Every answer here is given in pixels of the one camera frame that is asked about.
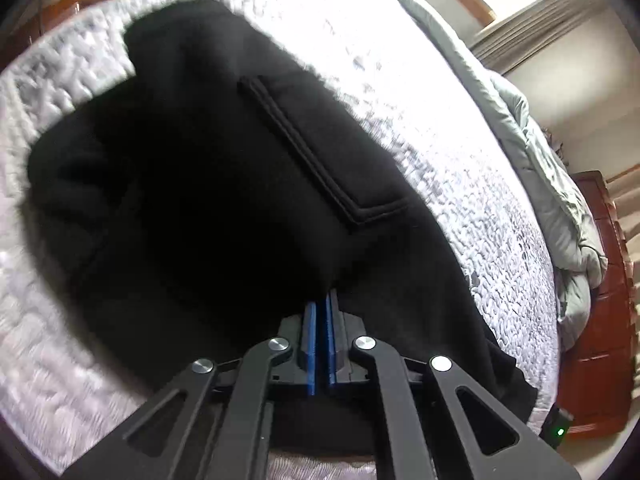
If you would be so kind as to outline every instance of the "curtain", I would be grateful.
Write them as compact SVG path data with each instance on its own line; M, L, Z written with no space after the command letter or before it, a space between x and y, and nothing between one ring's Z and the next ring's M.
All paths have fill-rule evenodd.
M505 74L606 8L604 0L538 0L472 38L482 64Z

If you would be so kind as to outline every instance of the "textured white blanket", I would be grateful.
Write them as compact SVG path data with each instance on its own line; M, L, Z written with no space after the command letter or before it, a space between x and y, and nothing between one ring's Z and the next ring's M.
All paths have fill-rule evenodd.
M91 7L0 75L0 413L56 472L145 393L108 360L38 272L45 251L28 240L21 211L29 143L131 75L124 28L174 1ZM539 388L529 422L539 428L558 378L552 265L520 181L444 58L396 0L220 1L315 72L393 154L438 219L501 348ZM335 467L280 457L270 474L320 478ZM340 471L373 475L370 465Z

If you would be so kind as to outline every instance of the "reddish brown wooden cabinet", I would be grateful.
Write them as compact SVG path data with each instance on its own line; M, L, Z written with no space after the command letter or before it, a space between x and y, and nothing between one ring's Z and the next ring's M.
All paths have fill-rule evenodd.
M587 327L562 356L558 404L574 414L569 438L612 434L625 427L636 352L632 268L622 230L599 171L573 176L593 213L609 269L592 291Z

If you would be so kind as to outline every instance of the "mattress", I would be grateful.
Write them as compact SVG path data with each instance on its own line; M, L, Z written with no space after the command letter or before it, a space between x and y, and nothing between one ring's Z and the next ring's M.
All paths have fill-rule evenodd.
M176 0L109 0L38 40L0 75L0 414L62 472L148 396L82 326L31 236L30 143L132 75L136 17ZM314 72L389 150L433 212L500 347L555 399L559 345L552 264L527 195L476 104L396 0L219 0ZM372 478L370 463L272 455L271 478Z

